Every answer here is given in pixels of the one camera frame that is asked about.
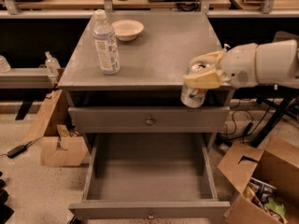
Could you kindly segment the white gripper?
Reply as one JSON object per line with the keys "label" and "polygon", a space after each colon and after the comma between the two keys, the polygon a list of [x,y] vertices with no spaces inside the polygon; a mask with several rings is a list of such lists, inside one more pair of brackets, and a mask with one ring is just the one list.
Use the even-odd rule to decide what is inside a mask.
{"label": "white gripper", "polygon": [[190,65],[200,65],[196,71],[191,71],[183,77],[184,83],[189,88],[196,89],[217,89],[224,80],[237,89],[255,87],[257,47],[257,44],[250,43],[234,47],[226,53],[219,50],[197,56],[190,60]]}

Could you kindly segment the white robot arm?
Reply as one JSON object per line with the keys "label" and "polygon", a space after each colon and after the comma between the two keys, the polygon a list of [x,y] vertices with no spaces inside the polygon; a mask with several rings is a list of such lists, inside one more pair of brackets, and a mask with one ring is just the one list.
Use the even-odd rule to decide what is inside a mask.
{"label": "white robot arm", "polygon": [[298,43],[295,39],[267,44],[250,43],[193,58],[184,76],[190,88],[235,89],[275,84],[298,88]]}

